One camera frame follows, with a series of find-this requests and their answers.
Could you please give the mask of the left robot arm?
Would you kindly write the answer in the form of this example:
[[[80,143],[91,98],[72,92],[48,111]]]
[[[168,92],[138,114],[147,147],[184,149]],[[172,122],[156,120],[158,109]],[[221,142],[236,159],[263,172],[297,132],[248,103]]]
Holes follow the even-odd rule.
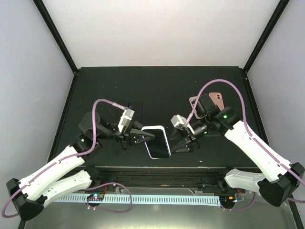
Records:
[[[67,178],[64,175],[92,159],[102,149],[102,139],[119,142],[123,150],[154,140],[155,136],[145,132],[143,125],[132,120],[132,116],[132,110],[124,110],[119,123],[109,124],[97,112],[87,113],[79,124],[81,134],[73,144],[31,175],[9,180],[6,184],[9,202],[13,203],[16,216],[28,221],[69,193],[88,188],[98,190],[102,176],[95,166],[86,166]]]

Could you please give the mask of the lavender cased phone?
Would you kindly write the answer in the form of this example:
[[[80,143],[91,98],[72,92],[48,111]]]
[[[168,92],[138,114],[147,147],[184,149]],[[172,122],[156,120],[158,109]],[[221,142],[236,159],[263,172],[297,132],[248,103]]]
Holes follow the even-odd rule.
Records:
[[[144,126],[141,130],[154,135],[153,140],[145,142],[151,159],[168,159],[171,156],[167,134],[162,125]]]

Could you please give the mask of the pink phone case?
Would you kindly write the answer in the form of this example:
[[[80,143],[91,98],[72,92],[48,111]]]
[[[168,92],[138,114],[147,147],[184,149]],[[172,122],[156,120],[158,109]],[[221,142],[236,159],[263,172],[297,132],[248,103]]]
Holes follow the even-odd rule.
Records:
[[[211,98],[213,103],[218,106],[218,108],[220,110],[224,109],[224,102],[223,102],[223,98],[222,98],[222,94],[221,93],[219,93],[219,92],[211,92],[211,93],[209,93],[209,97]]]

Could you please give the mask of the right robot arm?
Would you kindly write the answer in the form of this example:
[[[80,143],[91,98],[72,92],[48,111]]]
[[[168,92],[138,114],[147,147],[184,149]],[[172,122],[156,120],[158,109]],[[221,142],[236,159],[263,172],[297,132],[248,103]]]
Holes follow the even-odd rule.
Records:
[[[224,176],[216,181],[221,192],[232,188],[249,190],[279,207],[299,187],[304,166],[298,162],[291,163],[276,153],[232,108],[220,109],[207,94],[200,96],[198,101],[191,101],[191,104],[198,116],[196,122],[190,124],[178,114],[171,118],[176,129],[171,139],[181,139],[172,153],[192,152],[194,147],[199,147],[200,138],[217,132],[240,148],[260,169],[259,173],[253,173],[227,168]]]

